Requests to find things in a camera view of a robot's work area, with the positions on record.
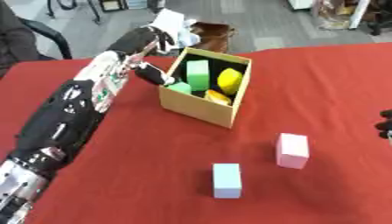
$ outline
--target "red tablecloth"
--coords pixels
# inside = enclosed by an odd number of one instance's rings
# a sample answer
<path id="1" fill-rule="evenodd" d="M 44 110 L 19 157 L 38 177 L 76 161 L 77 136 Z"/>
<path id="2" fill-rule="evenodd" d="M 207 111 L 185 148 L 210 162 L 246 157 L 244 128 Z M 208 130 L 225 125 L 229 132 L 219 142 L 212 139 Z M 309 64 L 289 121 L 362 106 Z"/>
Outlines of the red tablecloth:
<path id="1" fill-rule="evenodd" d="M 253 72 L 233 129 L 162 109 L 157 88 L 133 78 L 27 223 L 390 223 L 392 148 L 373 125 L 392 108 L 392 45 L 243 56 Z M 24 63 L 0 81 L 2 155 L 37 106 L 87 63 Z M 302 171 L 276 166 L 281 132 L 309 136 Z M 222 162 L 241 164 L 241 199 L 211 197 L 212 163 Z"/>

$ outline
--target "light blue cube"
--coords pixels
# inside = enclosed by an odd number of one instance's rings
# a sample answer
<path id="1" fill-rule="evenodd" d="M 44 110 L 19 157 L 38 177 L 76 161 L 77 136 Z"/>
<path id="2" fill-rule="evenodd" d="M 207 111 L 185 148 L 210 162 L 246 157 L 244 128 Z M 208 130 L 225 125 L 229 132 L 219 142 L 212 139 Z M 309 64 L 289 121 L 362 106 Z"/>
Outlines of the light blue cube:
<path id="1" fill-rule="evenodd" d="M 239 199 L 242 192 L 239 164 L 213 165 L 213 197 L 216 199 Z"/>

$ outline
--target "pink cube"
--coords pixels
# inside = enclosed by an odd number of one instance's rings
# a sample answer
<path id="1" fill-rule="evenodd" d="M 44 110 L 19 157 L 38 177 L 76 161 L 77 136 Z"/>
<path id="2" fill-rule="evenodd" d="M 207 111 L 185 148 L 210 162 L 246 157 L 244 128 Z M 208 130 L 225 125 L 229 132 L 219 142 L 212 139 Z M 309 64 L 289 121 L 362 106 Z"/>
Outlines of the pink cube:
<path id="1" fill-rule="evenodd" d="M 302 169 L 309 158 L 307 136 L 282 133 L 276 146 L 276 163 L 279 166 Z"/>

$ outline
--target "brown bag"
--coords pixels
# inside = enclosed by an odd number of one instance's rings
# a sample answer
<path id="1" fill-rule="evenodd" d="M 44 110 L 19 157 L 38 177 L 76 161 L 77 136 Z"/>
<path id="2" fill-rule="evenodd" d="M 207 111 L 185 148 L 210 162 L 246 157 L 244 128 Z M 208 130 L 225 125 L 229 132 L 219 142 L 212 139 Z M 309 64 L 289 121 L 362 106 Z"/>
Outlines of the brown bag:
<path id="1" fill-rule="evenodd" d="M 201 37 L 201 42 L 193 45 L 193 48 L 226 53 L 228 51 L 228 39 L 233 37 L 235 29 L 228 24 L 198 22 L 192 26 L 192 33 Z"/>

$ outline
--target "yellow ball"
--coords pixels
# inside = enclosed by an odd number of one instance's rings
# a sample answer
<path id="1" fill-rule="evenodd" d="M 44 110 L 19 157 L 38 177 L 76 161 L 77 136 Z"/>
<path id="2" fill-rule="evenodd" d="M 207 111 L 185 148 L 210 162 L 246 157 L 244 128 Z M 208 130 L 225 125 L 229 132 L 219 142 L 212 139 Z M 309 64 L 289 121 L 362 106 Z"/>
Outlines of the yellow ball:
<path id="1" fill-rule="evenodd" d="M 233 68 L 227 68 L 218 77 L 218 86 L 226 95 L 237 93 L 242 82 L 242 73 Z"/>

